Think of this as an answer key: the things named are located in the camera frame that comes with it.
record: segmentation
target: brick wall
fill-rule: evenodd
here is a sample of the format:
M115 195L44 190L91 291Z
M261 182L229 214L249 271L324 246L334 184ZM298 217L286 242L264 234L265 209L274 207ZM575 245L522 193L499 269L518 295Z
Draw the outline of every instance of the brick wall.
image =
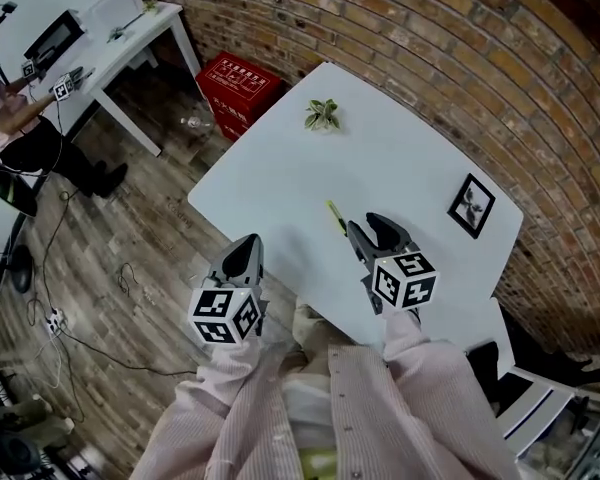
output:
M543 344L600 354L600 54L548 0L168 0L298 82L331 60L417 113L525 213L496 295Z

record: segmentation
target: picture frame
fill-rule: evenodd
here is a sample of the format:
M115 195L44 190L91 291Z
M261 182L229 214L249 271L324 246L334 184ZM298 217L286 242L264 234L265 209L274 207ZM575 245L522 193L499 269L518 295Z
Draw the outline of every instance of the picture frame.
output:
M447 212L473 239L480 236L496 197L473 174L467 175Z

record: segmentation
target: black pants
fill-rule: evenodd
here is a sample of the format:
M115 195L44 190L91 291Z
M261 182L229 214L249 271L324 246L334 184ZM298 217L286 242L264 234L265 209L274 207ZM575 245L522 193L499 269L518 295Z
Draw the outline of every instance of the black pants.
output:
M17 171L53 170L67 178L83 194L93 194L99 176L87 157L77 146L65 140L48 119L39 119L38 126L4 149L0 154L2 163Z

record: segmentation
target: power strip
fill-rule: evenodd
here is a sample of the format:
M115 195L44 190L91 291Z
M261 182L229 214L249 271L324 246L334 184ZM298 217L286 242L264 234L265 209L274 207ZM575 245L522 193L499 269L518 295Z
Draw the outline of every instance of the power strip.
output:
M67 319L64 316L64 311L62 311L61 309L53 308L51 310L51 316L47 318L47 332L51 336L56 336L57 334L60 334L61 328L66 326L66 324Z

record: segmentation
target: white desk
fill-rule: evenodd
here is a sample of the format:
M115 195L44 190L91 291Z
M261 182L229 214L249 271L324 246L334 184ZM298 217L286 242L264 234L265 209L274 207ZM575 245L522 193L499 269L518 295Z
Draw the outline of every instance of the white desk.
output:
M158 6L158 14L146 13L129 26L125 31L126 39L120 38L117 41L107 43L108 38L98 38L88 50L73 62L72 66L72 69L83 66L85 73L92 68L95 69L94 73L85 80L80 91L83 94L92 96L155 156L160 154L160 148L105 94L104 88L124 69L131 59L141 53L149 43L168 29L173 32L191 75L195 77L200 72L200 63L180 20L179 13L182 7L165 2L159 2ZM153 56L149 56L149 61L155 67Z
M304 129L309 99L333 98L342 132ZM496 197L474 240L447 210L467 174ZM367 274L336 229L325 201L366 227L365 213L405 227L440 271L423 329L467 349L495 339L513 366L491 294L522 223L522 212L469 158L413 113L325 63L296 85L211 168L189 202L229 239L258 233L265 268L359 343L379 347L383 320L360 279Z

